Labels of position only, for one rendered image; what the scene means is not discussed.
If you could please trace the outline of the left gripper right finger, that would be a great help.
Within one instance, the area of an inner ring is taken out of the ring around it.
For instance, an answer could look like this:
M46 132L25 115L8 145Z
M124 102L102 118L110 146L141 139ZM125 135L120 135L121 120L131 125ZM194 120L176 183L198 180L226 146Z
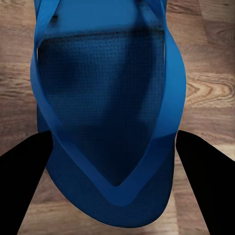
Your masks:
M211 235L235 235L235 162L179 130L175 146Z

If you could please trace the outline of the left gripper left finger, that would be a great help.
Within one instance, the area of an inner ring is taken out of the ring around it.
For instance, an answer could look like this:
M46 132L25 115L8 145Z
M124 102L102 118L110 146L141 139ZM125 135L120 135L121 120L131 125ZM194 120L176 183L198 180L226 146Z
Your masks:
M52 150L48 130L0 157L0 235L17 235Z

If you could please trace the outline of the sandal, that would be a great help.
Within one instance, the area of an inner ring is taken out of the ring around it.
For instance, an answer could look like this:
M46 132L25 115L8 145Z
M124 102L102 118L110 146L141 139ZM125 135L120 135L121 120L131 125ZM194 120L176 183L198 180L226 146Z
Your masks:
M115 227L156 221L171 194L186 72L167 0L34 0L30 82L46 169L63 195Z

